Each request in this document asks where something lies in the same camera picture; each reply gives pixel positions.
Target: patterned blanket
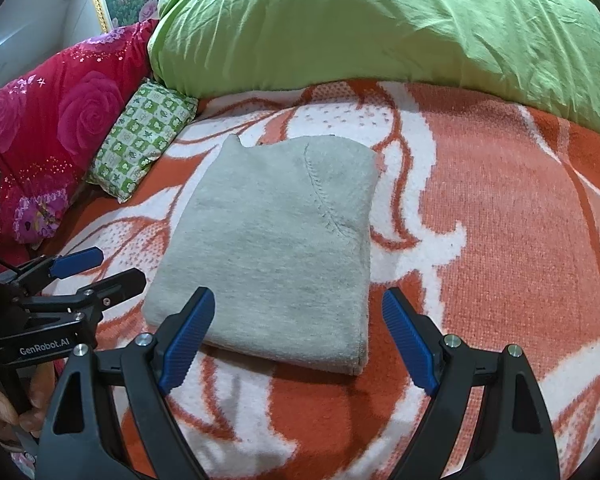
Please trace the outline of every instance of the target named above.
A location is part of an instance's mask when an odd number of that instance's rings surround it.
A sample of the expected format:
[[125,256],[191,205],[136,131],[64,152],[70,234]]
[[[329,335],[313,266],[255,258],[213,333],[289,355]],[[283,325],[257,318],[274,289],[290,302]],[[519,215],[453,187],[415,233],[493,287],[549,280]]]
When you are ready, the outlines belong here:
[[[106,260],[48,292],[72,293],[133,266],[151,282],[230,133],[245,146],[346,136],[376,150],[381,177],[370,214],[368,365],[354,378],[203,347],[170,405],[210,477],[388,477],[426,406],[382,322],[389,285],[471,346],[525,349],[563,476],[574,471],[600,437],[598,134],[486,94],[421,84],[350,81],[213,99],[130,202],[100,197],[70,213],[47,250],[98,246]],[[147,330],[142,298],[106,311],[101,348]],[[150,474],[126,396],[115,396],[134,464]],[[479,399],[474,388],[448,472],[462,465]]]

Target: green fabric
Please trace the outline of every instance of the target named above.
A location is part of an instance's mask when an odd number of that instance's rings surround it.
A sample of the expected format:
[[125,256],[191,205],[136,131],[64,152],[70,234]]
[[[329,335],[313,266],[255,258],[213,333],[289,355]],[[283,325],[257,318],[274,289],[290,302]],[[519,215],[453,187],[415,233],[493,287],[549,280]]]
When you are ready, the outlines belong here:
[[155,75],[200,98],[346,78],[488,92],[600,133],[589,0],[160,0]]
[[171,141],[196,115],[198,100],[146,81],[91,163],[87,182],[126,202]]

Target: silver bolt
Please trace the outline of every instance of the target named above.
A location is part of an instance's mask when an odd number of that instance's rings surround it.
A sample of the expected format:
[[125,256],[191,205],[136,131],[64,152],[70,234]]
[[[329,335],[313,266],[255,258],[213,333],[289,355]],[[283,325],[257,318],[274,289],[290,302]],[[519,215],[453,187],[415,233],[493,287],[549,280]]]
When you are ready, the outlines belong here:
[[143,332],[136,336],[136,338],[134,339],[134,342],[138,346],[149,346],[151,344],[151,341],[153,341],[153,340],[154,340],[154,336],[152,336],[148,332]]
[[445,335],[445,345],[449,348],[458,348],[462,344],[462,339],[459,338],[456,334],[447,334]]
[[520,345],[509,345],[507,346],[507,352],[511,357],[520,357],[522,355],[522,348]]
[[87,355],[89,353],[89,347],[84,343],[80,343],[74,347],[74,355],[78,357],[82,357],[83,355]]

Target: gray fabric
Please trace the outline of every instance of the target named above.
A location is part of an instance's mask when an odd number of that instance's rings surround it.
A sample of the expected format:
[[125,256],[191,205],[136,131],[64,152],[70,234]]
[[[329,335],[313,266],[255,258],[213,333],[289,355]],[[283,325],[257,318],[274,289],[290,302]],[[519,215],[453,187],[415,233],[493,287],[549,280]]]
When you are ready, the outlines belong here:
[[359,374],[367,361],[374,152],[341,137],[245,148],[229,136],[184,209],[143,310],[158,325],[197,286],[206,342]]

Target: blue ridged pad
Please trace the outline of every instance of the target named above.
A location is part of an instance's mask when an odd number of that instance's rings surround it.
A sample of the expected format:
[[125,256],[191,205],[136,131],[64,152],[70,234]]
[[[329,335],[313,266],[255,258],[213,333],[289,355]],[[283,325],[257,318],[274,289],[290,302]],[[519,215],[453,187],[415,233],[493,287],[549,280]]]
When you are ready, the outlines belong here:
[[163,395],[168,395],[171,390],[184,382],[191,363],[202,345],[206,331],[209,330],[213,321],[215,312],[214,295],[210,290],[206,290],[164,353],[162,375],[158,382],[158,387]]
[[97,247],[92,247],[91,249],[80,251],[79,253],[61,256],[52,263],[49,269],[49,275],[52,278],[64,280],[69,276],[75,276],[85,270],[98,267],[103,261],[104,254],[102,254],[102,251]]
[[435,395],[440,384],[434,375],[433,355],[390,290],[382,297],[382,318],[413,384],[424,389],[428,396]]

